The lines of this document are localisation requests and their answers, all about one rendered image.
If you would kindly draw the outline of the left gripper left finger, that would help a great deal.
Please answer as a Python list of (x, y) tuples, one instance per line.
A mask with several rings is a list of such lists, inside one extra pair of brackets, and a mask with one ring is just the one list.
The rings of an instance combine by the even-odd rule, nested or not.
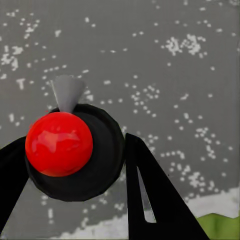
[(28, 181), (26, 137), (0, 149), (0, 235)]

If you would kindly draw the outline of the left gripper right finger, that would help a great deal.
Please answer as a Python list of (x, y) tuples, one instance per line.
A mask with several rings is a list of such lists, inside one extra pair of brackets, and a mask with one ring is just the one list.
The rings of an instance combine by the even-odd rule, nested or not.
[[(209, 240), (144, 141), (125, 134), (129, 240)], [(138, 170), (156, 219), (145, 220)]]

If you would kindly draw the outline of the insectifuge atomizer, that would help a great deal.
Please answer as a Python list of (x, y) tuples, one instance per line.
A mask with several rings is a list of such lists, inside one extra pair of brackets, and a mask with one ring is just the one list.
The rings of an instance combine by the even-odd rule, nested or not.
[[(25, 140), (25, 162), (35, 186), (52, 199), (85, 202), (103, 194), (126, 165), (126, 139), (104, 109), (78, 104), (86, 83), (51, 81), (59, 108), (38, 119)], [(123, 168), (123, 169), (124, 169)]]

